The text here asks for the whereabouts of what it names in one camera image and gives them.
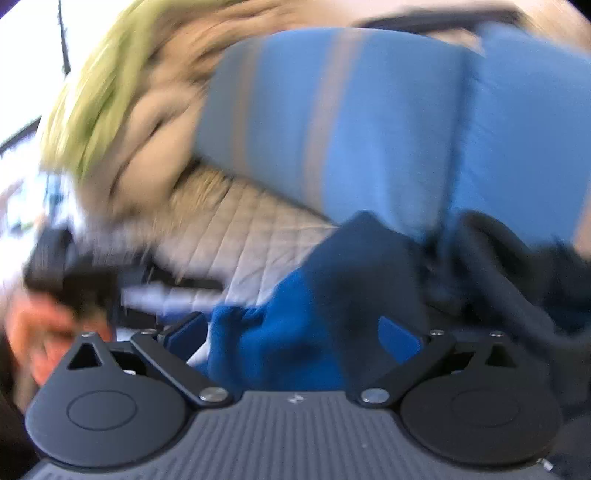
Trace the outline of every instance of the white quilted fabric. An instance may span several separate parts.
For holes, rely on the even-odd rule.
[[[161,314],[207,311],[218,303],[261,304],[333,228],[308,210],[234,180],[216,207],[198,213],[157,250],[162,266],[179,275],[217,278],[224,291],[141,287],[129,289],[125,303]]]

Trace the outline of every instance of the ribbed surface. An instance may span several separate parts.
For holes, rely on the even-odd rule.
[[[39,480],[85,476],[44,465]],[[556,480],[540,465],[475,472],[440,462],[402,435],[383,411],[363,410],[343,393],[247,393],[207,411],[158,459],[104,480]]]

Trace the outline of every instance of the white logo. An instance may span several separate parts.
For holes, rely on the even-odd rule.
[[[293,397],[288,398],[287,401],[291,404],[297,405],[298,403],[302,403],[305,400],[299,393],[294,394]]]

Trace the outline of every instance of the blue cushion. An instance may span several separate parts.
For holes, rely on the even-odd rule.
[[[440,224],[469,52],[393,31],[287,31],[229,49],[195,149],[333,220]]]
[[[524,242],[576,234],[591,171],[591,61],[498,24],[481,33],[452,199]]]

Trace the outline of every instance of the blue cloth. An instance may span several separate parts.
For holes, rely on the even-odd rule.
[[[369,210],[421,238],[439,226],[447,201],[470,57],[465,48],[384,30],[244,41],[210,82],[195,150],[337,223]],[[334,117],[319,125],[327,111]]]
[[[427,317],[413,243],[361,213],[319,245],[259,308],[220,306],[199,370],[243,390],[362,388],[418,353]],[[167,345],[188,358],[186,332]]]
[[[571,243],[591,174],[591,59],[482,28],[450,220],[478,210],[526,244]]]

